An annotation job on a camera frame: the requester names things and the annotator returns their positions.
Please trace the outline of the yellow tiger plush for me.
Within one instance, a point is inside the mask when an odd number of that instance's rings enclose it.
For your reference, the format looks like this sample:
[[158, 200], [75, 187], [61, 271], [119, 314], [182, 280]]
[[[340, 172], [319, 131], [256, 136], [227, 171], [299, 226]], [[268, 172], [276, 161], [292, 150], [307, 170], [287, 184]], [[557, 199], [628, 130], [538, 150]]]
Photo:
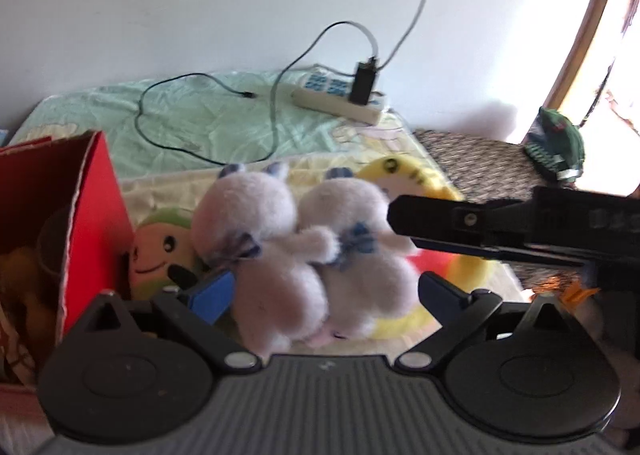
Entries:
[[[407, 155], [390, 155], [375, 159], [361, 168], [356, 173], [356, 177], [383, 189], [390, 200], [400, 195], [455, 201], [463, 199], [439, 173]], [[466, 293], [480, 288], [480, 285], [486, 282], [494, 271], [494, 264], [482, 258], [434, 250], [420, 249], [409, 260], [419, 275], [432, 271]], [[397, 339], [418, 331], [425, 331], [434, 323], [433, 316], [422, 305], [417, 305], [400, 319], [379, 319], [370, 338], [373, 340]]]

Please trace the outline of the white twin bunny plush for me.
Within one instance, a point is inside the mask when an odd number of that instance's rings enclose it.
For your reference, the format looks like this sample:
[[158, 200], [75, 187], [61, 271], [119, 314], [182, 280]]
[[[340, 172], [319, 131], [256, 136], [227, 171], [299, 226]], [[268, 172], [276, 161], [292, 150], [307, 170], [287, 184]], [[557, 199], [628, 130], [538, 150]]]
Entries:
[[390, 198], [347, 168], [296, 198], [288, 167], [224, 167], [196, 207], [191, 241], [235, 277], [231, 312], [261, 357], [296, 341], [367, 338], [418, 305], [416, 246], [387, 222]]

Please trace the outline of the green round plush toy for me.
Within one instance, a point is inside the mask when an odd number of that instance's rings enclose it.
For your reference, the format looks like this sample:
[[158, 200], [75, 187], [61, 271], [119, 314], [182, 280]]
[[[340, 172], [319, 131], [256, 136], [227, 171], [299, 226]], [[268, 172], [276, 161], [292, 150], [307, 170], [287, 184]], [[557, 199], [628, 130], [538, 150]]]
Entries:
[[193, 212], [179, 207], [157, 209], [134, 232], [129, 251], [129, 285], [132, 300], [148, 300], [165, 286], [171, 264], [200, 276], [204, 264], [191, 241]]

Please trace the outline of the green cloth item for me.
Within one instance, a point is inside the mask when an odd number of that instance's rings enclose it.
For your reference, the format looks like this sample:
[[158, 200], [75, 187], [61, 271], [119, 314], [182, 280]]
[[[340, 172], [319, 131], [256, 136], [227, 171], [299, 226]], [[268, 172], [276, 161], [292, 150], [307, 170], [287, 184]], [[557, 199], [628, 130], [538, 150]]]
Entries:
[[574, 184], [584, 172], [582, 134], [557, 110], [539, 108], [522, 145], [524, 154], [549, 183]]

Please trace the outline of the patterned brown stool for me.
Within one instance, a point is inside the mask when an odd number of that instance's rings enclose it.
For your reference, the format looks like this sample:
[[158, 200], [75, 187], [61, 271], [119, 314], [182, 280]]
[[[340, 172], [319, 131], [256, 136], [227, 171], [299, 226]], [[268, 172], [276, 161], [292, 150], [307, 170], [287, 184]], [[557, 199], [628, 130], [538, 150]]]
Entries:
[[424, 129], [413, 136], [468, 201], [526, 200], [534, 187], [550, 184], [518, 144]]

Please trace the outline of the red cardboard box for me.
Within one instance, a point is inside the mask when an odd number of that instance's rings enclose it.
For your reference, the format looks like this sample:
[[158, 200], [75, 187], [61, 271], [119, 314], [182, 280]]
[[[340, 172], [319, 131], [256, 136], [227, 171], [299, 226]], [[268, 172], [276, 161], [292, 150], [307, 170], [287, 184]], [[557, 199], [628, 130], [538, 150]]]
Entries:
[[132, 226], [100, 131], [1, 151], [1, 382], [33, 386], [103, 289], [126, 285]]

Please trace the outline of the cartoon print bed sheet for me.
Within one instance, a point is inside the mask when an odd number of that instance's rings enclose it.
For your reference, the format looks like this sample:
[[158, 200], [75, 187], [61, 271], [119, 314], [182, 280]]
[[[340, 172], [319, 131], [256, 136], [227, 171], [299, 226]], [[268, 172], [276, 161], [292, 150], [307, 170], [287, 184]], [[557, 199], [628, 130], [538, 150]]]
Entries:
[[[300, 198], [332, 169], [347, 168], [356, 176], [375, 159], [407, 155], [439, 173], [459, 193], [395, 117], [385, 116], [369, 129], [297, 107], [291, 98], [296, 83], [293, 77], [275, 82], [235, 72], [220, 83], [196, 76], [161, 85], [140, 82], [52, 96], [34, 110], [18, 134], [27, 143], [102, 132], [133, 232], [157, 209], [179, 207], [194, 216], [202, 197], [229, 164], [262, 171], [284, 163], [286, 183]], [[181, 283], [193, 287], [207, 275], [230, 271], [202, 262], [200, 276], [171, 264], [167, 273], [172, 285], [148, 300], [135, 301], [147, 305]], [[231, 308], [215, 324], [243, 343]], [[397, 339], [373, 340], [371, 334], [322, 347], [296, 341], [280, 353], [396, 357], [436, 329], [435, 319], [425, 331]]]

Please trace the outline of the black charger adapter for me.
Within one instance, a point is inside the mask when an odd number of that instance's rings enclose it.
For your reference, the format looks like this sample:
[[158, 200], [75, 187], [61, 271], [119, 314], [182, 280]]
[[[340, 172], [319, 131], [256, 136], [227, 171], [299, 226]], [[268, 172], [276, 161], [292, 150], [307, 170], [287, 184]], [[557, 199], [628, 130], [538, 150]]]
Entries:
[[377, 75], [378, 61], [375, 57], [371, 57], [367, 62], [360, 62], [355, 71], [352, 89], [349, 92], [349, 102], [366, 106], [369, 103]]

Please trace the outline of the white power strip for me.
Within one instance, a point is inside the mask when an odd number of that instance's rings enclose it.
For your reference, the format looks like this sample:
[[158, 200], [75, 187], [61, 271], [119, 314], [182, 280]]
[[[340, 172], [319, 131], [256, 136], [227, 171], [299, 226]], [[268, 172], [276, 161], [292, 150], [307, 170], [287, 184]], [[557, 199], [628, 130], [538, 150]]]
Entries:
[[376, 126], [390, 110], [390, 102], [382, 93], [372, 92], [367, 105], [358, 105], [348, 99], [350, 91], [352, 82], [322, 69], [311, 69], [299, 79], [292, 92], [292, 101], [300, 108], [352, 119], [369, 126]]

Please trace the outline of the wooden door frame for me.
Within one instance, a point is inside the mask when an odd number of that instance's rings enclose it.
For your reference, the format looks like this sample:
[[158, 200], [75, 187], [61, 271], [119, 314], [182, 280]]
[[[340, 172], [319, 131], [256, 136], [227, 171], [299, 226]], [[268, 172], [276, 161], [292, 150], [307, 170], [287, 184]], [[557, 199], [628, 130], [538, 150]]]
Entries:
[[608, 4], [608, 0], [589, 0], [572, 47], [544, 100], [544, 107], [558, 109], [566, 99], [596, 38], [606, 4]]

